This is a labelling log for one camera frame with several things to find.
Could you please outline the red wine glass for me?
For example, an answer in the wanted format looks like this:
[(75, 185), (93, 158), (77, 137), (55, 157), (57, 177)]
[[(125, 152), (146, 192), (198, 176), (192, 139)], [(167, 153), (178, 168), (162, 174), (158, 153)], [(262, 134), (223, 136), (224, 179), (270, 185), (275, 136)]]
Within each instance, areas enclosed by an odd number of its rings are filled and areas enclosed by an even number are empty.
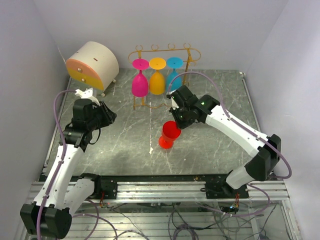
[(181, 132), (175, 121), (167, 121), (162, 126), (161, 136), (158, 140), (159, 146), (163, 149), (170, 149)]

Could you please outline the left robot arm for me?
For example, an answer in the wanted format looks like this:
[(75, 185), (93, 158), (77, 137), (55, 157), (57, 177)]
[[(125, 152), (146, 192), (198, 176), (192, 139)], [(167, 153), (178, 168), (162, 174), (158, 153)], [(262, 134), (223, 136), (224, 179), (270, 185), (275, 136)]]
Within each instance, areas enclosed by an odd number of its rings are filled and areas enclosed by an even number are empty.
[(82, 173), (76, 184), (68, 188), (74, 170), (91, 145), (93, 131), (114, 123), (117, 114), (100, 101), (77, 99), (71, 122), (60, 138), (51, 170), (32, 203), (25, 203), (20, 217), (31, 235), (63, 239), (72, 224), (72, 216), (86, 199), (96, 199), (102, 193), (101, 177)]

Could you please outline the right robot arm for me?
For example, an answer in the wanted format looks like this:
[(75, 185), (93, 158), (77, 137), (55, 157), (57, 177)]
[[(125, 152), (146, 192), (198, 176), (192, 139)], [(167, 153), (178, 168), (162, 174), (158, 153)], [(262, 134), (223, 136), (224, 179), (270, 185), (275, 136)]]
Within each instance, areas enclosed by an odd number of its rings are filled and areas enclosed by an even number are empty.
[(193, 123), (207, 124), (240, 145), (251, 157), (247, 163), (231, 170), (212, 190), (226, 198), (233, 197), (238, 189), (252, 181), (265, 181), (280, 160), (281, 138), (276, 134), (267, 136), (231, 113), (224, 111), (221, 103), (205, 94), (198, 98), (185, 85), (166, 96), (171, 100), (169, 112), (179, 129)]

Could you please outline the blue wine glass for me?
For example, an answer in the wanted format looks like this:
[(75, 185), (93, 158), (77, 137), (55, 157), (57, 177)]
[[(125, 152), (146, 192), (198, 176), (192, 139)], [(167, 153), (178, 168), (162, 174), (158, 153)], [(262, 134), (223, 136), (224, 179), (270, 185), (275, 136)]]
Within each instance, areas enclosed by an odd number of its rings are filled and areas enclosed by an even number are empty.
[[(177, 69), (183, 66), (184, 62), (179, 57), (170, 57), (166, 61), (166, 65), (172, 69), (172, 72), (166, 77), (165, 81), (165, 91), (168, 91), (169, 85), (171, 81), (178, 75)], [(182, 86), (182, 79), (181, 77), (177, 77), (175, 81), (172, 83), (170, 91), (174, 91)]]

